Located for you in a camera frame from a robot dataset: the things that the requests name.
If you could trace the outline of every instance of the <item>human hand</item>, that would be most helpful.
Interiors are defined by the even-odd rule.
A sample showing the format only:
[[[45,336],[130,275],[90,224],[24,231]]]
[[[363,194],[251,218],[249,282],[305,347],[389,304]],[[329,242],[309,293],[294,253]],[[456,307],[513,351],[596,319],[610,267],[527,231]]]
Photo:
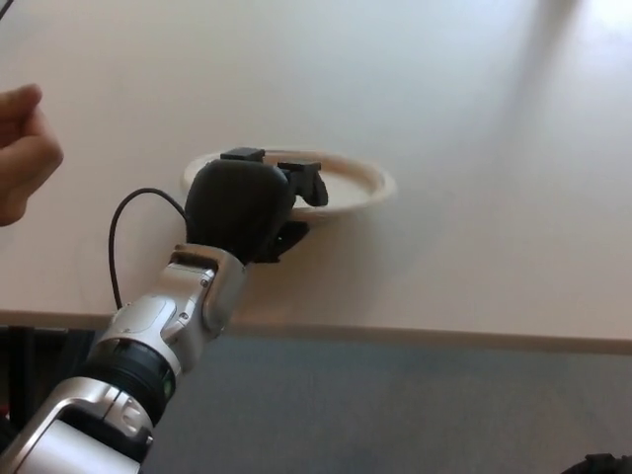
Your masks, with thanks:
[[[63,159],[40,101],[35,85],[0,93],[0,226],[22,218],[31,195]]]

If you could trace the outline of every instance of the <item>black chair leg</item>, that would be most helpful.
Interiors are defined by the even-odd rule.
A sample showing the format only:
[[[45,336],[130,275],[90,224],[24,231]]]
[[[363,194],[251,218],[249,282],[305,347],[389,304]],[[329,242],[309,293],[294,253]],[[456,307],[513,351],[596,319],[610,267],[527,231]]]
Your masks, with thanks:
[[[58,383],[72,377],[77,372],[79,366],[86,360],[94,340],[94,331],[70,330],[67,332],[55,372],[49,380],[46,396]]]
[[[21,430],[35,412],[35,329],[10,327],[9,412],[11,425]]]

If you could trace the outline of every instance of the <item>silver robot arm segment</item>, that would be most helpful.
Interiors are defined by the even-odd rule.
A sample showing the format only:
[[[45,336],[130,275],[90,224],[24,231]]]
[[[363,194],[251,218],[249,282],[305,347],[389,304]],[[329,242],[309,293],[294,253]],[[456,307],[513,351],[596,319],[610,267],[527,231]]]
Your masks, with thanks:
[[[135,474],[182,377],[217,338],[245,282],[223,250],[181,245],[124,306],[79,376],[60,383],[0,457],[1,474]]]

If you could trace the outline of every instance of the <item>white table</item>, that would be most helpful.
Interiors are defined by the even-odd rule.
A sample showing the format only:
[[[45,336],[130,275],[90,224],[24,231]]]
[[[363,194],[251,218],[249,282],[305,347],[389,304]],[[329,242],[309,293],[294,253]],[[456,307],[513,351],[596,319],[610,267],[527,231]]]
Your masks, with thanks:
[[[120,199],[272,144],[400,194],[254,268],[235,333],[632,352],[627,3],[17,1],[0,88],[41,83],[66,161],[0,229],[0,322],[106,326]],[[127,210],[124,299],[183,236],[157,198]]]

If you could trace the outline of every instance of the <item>paper plate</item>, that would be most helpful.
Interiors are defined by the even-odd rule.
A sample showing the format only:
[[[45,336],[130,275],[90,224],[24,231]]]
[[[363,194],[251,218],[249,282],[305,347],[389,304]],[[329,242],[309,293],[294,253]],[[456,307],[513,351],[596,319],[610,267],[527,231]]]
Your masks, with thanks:
[[[206,163],[219,159],[220,153],[200,156],[192,161],[182,177],[182,188],[187,195],[198,171]],[[312,207],[298,197],[292,219],[315,222],[356,212],[376,205],[395,194],[393,178],[378,166],[363,163],[333,153],[298,150],[266,150],[265,163],[321,163],[320,175],[329,194],[329,203]]]

